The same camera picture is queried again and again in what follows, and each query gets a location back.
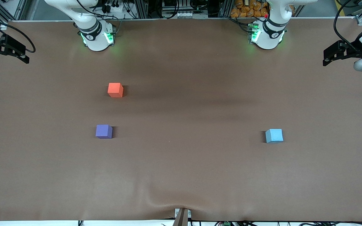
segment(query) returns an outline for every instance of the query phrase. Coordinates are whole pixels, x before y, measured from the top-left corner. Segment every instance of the brown tabletop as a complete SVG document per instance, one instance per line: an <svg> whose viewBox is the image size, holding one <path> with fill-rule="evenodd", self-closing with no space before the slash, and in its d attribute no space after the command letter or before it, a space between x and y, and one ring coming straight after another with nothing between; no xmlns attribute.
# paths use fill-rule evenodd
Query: brown tabletop
<svg viewBox="0 0 362 226"><path fill-rule="evenodd" d="M103 52L72 23L12 23L37 51L0 56L0 220L362 221L362 73L322 66L332 23L291 20L265 51L228 20L123 22Z"/></svg>

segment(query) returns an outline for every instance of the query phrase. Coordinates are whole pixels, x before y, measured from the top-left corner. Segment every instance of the red-orange block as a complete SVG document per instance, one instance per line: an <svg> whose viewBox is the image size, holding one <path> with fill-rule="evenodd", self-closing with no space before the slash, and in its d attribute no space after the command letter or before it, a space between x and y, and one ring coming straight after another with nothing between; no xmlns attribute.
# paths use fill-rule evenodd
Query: red-orange block
<svg viewBox="0 0 362 226"><path fill-rule="evenodd" d="M111 97L122 97L124 92L124 87L122 87L121 83L108 83L108 95Z"/></svg>

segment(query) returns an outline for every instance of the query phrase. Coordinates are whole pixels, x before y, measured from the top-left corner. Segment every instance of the purple cube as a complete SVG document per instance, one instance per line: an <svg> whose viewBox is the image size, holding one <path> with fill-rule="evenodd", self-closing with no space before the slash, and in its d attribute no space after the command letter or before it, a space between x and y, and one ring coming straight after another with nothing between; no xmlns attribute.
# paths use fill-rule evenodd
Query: purple cube
<svg viewBox="0 0 362 226"><path fill-rule="evenodd" d="M96 137L100 139L111 139L112 138L112 127L109 125L97 125Z"/></svg>

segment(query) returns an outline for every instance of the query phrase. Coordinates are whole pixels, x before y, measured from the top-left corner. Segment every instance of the table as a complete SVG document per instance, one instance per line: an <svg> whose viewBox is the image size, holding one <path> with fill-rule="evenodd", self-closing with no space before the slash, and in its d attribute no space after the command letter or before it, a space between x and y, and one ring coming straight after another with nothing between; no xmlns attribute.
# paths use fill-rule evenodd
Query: table
<svg viewBox="0 0 362 226"><path fill-rule="evenodd" d="M12 23L37 49L0 56L0 220L362 221L362 73L322 66L332 23L293 19L266 51L228 20L126 21L103 52L72 23Z"/></svg>

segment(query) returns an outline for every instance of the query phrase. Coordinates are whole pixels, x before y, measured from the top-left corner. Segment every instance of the white robot link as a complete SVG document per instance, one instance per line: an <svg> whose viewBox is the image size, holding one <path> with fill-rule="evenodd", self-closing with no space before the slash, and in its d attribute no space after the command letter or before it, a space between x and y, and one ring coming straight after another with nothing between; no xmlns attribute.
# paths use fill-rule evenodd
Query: white robot link
<svg viewBox="0 0 362 226"><path fill-rule="evenodd" d="M269 15L264 20L253 22L253 33L250 34L250 42L265 50L275 48L282 41L285 27L293 14L290 5L306 5L316 1L268 0L267 2L270 5Z"/></svg>
<svg viewBox="0 0 362 226"><path fill-rule="evenodd" d="M45 0L45 2L61 10L75 22L83 42L89 49L102 51L114 43L115 27L105 20L98 20L95 15L83 9L95 6L98 0Z"/></svg>

